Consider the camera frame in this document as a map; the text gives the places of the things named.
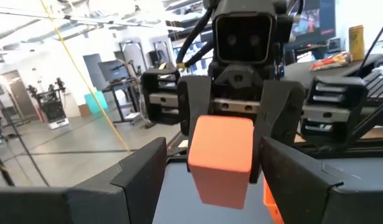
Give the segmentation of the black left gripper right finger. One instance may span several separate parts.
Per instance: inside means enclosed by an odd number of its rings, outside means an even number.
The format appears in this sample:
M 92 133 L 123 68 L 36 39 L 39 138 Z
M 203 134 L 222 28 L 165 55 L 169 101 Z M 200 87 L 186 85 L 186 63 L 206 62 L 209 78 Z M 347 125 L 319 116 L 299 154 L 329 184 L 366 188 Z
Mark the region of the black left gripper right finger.
M 383 174 L 333 167 L 272 138 L 259 160 L 285 223 L 383 223 Z

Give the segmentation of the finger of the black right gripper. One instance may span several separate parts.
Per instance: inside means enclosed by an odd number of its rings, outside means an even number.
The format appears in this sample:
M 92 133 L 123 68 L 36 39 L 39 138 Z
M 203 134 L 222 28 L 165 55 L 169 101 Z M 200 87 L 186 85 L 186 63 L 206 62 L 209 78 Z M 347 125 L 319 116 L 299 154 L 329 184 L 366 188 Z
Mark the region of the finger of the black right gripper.
M 260 140 L 266 136 L 287 146 L 292 145 L 304 100 L 305 88 L 299 82 L 267 80 L 263 83 L 253 130 L 251 184 L 257 183 L 260 175 Z
M 186 75 L 177 83 L 181 132 L 192 136 L 200 115 L 209 113 L 212 79 L 209 76 Z

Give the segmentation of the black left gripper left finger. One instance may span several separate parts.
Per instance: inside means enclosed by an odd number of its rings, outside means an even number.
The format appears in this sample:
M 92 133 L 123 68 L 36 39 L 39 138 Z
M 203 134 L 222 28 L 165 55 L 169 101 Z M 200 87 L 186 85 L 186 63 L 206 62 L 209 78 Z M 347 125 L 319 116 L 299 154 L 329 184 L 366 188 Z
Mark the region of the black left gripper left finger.
M 72 223 L 152 223 L 166 169 L 166 139 L 156 138 L 72 187 Z

